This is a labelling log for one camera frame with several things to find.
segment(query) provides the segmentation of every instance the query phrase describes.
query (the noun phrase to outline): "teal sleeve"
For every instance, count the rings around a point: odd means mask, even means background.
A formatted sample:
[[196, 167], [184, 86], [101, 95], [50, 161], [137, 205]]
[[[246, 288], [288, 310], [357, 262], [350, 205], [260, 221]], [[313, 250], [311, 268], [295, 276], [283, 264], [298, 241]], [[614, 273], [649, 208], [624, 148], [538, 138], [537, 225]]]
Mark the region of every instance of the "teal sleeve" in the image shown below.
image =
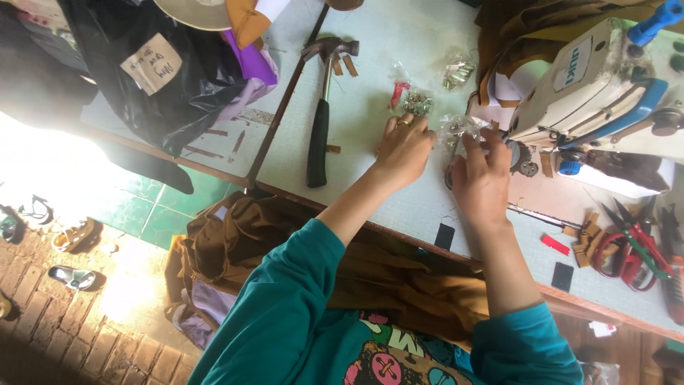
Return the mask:
[[345, 247], [317, 219], [268, 253], [250, 274], [188, 384], [282, 384], [332, 294]]
[[545, 303], [475, 324], [473, 372], [488, 385], [582, 384], [582, 370]]

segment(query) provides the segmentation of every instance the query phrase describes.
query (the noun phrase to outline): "teal shirt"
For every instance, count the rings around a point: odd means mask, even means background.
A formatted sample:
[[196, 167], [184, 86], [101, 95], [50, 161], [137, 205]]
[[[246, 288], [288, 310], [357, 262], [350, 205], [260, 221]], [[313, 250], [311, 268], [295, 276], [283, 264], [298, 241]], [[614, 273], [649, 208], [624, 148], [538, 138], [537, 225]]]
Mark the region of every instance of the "teal shirt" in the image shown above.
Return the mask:
[[577, 384], [546, 304], [481, 321], [473, 352], [375, 312], [327, 310], [342, 242], [312, 219], [264, 257], [188, 384]]

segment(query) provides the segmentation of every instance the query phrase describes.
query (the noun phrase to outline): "hammer head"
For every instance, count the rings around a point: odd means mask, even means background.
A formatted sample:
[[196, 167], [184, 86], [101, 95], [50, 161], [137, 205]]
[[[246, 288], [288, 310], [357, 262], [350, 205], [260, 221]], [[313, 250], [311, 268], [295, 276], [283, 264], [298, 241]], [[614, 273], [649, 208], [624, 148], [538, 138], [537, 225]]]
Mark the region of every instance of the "hammer head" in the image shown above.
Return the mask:
[[325, 59], [333, 58], [340, 53], [358, 56], [358, 40], [347, 42], [335, 37], [321, 38], [307, 45], [302, 50], [302, 57], [304, 61], [308, 61], [316, 55], [321, 55]]

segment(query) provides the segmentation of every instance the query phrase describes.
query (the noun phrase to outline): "hammer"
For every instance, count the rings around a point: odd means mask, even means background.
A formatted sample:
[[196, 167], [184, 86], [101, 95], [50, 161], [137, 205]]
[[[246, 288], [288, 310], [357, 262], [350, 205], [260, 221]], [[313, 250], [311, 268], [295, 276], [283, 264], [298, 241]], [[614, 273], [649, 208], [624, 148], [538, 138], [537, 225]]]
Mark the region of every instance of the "hammer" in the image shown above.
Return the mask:
[[326, 179], [326, 146], [328, 144], [328, 123], [330, 120], [328, 91], [330, 90], [330, 77], [332, 76], [332, 60], [340, 53], [358, 56], [358, 41], [345, 42], [335, 37], [321, 38], [302, 50], [302, 58], [305, 62], [320, 54], [326, 63], [323, 92], [316, 107], [316, 115], [313, 118], [313, 128], [311, 129], [311, 141], [308, 145], [306, 185], [309, 188], [322, 187], [328, 183]]

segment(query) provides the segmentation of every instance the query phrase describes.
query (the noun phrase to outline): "juki logo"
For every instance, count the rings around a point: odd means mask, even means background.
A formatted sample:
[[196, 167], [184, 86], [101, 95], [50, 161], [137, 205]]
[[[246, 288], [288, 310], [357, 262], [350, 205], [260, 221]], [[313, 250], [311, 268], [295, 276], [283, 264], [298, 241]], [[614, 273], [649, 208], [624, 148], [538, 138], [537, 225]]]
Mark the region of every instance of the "juki logo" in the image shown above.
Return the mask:
[[573, 58], [570, 59], [570, 66], [568, 67], [568, 80], [565, 84], [570, 84], [575, 80], [575, 68], [577, 67], [577, 60], [579, 59], [579, 47], [573, 49]]

